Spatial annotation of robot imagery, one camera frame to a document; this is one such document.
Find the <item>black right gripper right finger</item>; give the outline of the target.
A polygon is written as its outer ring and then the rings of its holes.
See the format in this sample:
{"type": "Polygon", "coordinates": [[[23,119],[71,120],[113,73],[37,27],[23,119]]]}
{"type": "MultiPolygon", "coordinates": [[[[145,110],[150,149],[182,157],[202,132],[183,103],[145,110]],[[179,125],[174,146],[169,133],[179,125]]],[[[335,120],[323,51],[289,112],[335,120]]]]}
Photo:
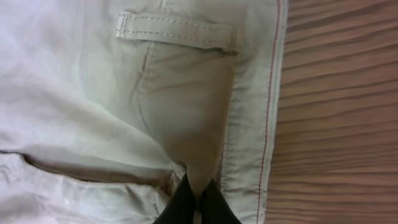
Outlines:
{"type": "Polygon", "coordinates": [[[214,180],[203,191],[200,206],[201,224],[241,224],[214,180]]]}

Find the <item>beige khaki shorts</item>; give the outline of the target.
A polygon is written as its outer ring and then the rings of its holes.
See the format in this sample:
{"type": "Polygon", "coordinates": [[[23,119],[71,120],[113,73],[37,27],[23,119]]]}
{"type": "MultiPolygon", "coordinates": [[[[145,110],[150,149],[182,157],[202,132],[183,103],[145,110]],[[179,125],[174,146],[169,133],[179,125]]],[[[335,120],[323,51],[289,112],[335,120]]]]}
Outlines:
{"type": "Polygon", "coordinates": [[[264,223],[288,2],[2,1],[1,222],[264,223]]]}

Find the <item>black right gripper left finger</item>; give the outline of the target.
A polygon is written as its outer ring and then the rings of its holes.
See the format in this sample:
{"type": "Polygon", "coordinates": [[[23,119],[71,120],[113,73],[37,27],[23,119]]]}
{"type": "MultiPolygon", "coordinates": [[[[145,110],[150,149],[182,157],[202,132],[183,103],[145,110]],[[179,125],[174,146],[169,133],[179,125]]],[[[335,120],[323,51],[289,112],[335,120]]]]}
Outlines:
{"type": "Polygon", "coordinates": [[[195,196],[185,174],[167,206],[153,224],[193,224],[195,196]]]}

